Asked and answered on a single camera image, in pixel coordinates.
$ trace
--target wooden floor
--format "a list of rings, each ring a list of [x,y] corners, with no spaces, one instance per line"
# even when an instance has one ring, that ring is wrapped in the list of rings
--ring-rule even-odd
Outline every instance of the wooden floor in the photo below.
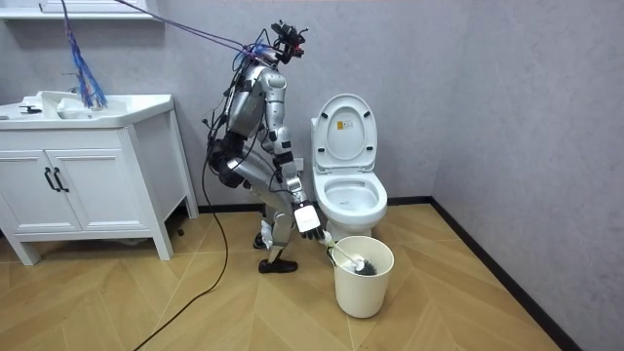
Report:
[[[146,350],[558,350],[553,341],[428,205],[393,207],[375,228],[396,257],[380,313],[348,318],[335,302],[319,244],[293,237],[299,270],[260,275],[251,250],[259,214],[221,214],[230,262]],[[38,245],[32,267],[0,243],[0,349],[132,350],[213,283],[223,261],[209,214],[170,223],[175,256],[151,242]]]

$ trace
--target toilet brush handle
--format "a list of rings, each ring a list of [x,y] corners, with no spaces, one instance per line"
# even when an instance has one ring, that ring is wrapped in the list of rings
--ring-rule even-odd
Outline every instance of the toilet brush handle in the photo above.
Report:
[[[321,240],[321,243],[323,243],[330,249],[338,250],[339,253],[349,258],[349,260],[353,262],[353,264],[355,264],[356,266],[360,264],[360,261],[353,258],[350,254],[346,253],[342,248],[339,248],[338,245],[335,244],[335,241],[332,239],[332,234],[329,231],[324,230],[323,233],[325,234],[325,238]]]
[[[360,262],[359,262],[357,259],[355,259],[355,258],[351,257],[351,255],[349,255],[348,253],[346,253],[346,252],[345,252],[343,249],[341,249],[338,245],[334,244],[334,245],[333,245],[333,249],[334,249],[334,250],[338,250],[338,252],[339,252],[339,253],[341,253],[343,256],[345,256],[345,257],[349,258],[349,260],[350,260],[351,262],[353,262],[356,266],[360,264]]]

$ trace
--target white object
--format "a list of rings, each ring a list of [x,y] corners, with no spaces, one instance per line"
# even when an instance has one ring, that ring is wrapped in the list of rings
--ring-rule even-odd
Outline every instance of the white object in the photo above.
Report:
[[[155,0],[126,0],[143,10],[158,14]],[[72,20],[151,20],[150,15],[113,0],[65,0]],[[60,0],[0,2],[0,20],[62,20]]]
[[[262,243],[266,246],[267,249],[271,249],[273,247],[273,227],[266,220],[262,220],[260,223],[260,235],[262,235]]]
[[[302,157],[295,157],[294,165],[296,166],[297,172],[303,172],[303,158]]]
[[[131,108],[141,118],[118,128],[0,121],[0,228],[24,264],[40,259],[36,241],[153,238],[172,256],[164,221],[182,201],[197,217],[197,204],[172,98],[145,98],[170,103]]]
[[[22,102],[0,106],[0,130],[96,129],[121,128],[174,109],[170,95],[106,96],[108,107],[91,110],[82,105],[80,96],[64,92],[39,92]],[[42,112],[27,114],[21,106],[33,106]]]
[[[294,220],[296,221],[296,226],[300,233],[321,226],[319,216],[316,214],[316,210],[314,210],[314,206],[312,205],[294,210],[292,214],[294,215]]]
[[[314,188],[334,239],[371,236],[388,195],[373,172],[377,129],[371,108],[350,94],[333,97],[312,119]]]
[[[381,309],[388,288],[388,280],[394,266],[392,251],[382,242],[362,236],[340,240],[336,248],[365,257],[377,270],[374,276],[354,273],[351,262],[344,255],[331,252],[336,263],[333,269],[335,298],[340,308],[349,316],[368,318]]]

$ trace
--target warning label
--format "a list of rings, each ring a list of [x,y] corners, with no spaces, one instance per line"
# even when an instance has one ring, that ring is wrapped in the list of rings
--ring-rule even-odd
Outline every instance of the warning label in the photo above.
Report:
[[[350,128],[353,128],[353,121],[338,121],[339,131],[350,129]]]

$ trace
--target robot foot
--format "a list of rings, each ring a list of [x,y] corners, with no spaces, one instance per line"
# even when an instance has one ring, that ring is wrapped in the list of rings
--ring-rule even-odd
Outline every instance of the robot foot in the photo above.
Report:
[[[295,261],[288,261],[276,258],[273,263],[269,263],[267,259],[263,259],[257,267],[257,271],[261,274],[265,273],[291,273],[298,268]]]
[[[266,245],[262,241],[262,233],[257,233],[253,239],[253,248],[256,250],[266,250]]]

